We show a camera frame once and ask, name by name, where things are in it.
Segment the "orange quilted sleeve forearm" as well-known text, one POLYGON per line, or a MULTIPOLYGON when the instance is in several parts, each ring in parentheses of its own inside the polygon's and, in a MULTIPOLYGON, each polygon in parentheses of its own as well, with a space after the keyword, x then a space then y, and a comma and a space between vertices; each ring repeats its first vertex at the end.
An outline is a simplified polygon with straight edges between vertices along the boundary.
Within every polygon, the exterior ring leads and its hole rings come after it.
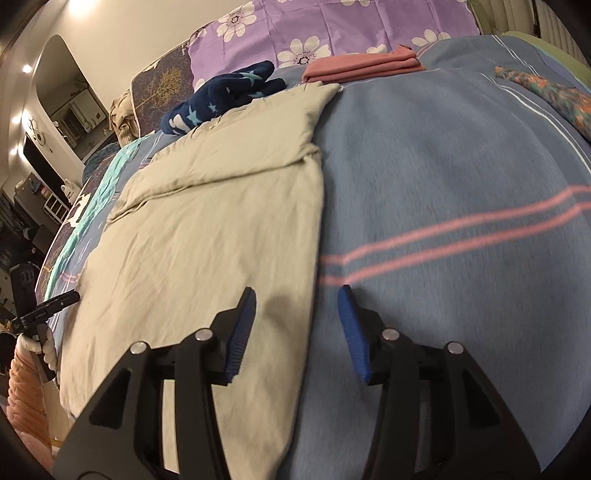
POLYGON ((51 457, 51 440, 42 383, 31 353, 15 348, 10 366, 7 418, 34 453, 51 457))

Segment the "white gloved left hand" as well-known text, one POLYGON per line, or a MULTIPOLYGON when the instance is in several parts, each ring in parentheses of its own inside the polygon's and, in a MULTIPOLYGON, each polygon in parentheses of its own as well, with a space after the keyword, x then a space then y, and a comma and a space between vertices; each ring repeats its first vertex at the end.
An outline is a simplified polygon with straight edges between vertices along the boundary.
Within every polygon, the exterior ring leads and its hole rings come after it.
POLYGON ((15 354, 30 365, 34 364, 35 359, 41 359, 43 364, 55 373, 57 371, 57 354, 53 332, 50 328, 46 329, 46 338, 44 340, 34 340, 24 334, 17 337, 15 354))

